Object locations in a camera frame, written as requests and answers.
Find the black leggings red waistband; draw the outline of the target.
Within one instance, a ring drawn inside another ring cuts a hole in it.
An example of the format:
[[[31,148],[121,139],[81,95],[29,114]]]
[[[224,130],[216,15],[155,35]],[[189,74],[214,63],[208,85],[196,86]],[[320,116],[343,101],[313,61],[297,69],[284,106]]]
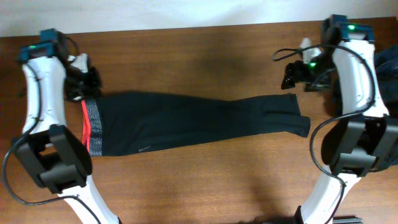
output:
[[[130,91],[84,100],[83,144],[90,156],[128,156],[257,134],[307,137],[310,118],[295,94],[240,100]]]

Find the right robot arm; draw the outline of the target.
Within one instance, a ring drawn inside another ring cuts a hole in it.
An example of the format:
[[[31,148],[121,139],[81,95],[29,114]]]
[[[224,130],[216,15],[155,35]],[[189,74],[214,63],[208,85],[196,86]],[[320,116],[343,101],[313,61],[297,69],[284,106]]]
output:
[[[321,176],[307,201],[294,215],[295,223],[338,223],[335,213],[349,190],[370,172],[381,169],[397,144],[397,120],[385,106],[374,67],[374,32],[332,15],[321,28],[322,41],[303,39],[288,55],[301,60],[285,68],[281,87],[304,83],[315,91],[328,86],[336,72],[342,112],[322,141],[322,158],[315,161]]]

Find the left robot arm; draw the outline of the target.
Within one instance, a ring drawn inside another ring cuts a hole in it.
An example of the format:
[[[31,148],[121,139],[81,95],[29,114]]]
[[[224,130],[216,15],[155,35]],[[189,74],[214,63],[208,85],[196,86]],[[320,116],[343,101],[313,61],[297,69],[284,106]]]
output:
[[[27,117],[14,154],[35,184],[64,200],[82,223],[119,223],[93,181],[86,147],[67,128],[64,98],[100,96],[101,79],[87,54],[72,56],[49,41],[23,47]]]

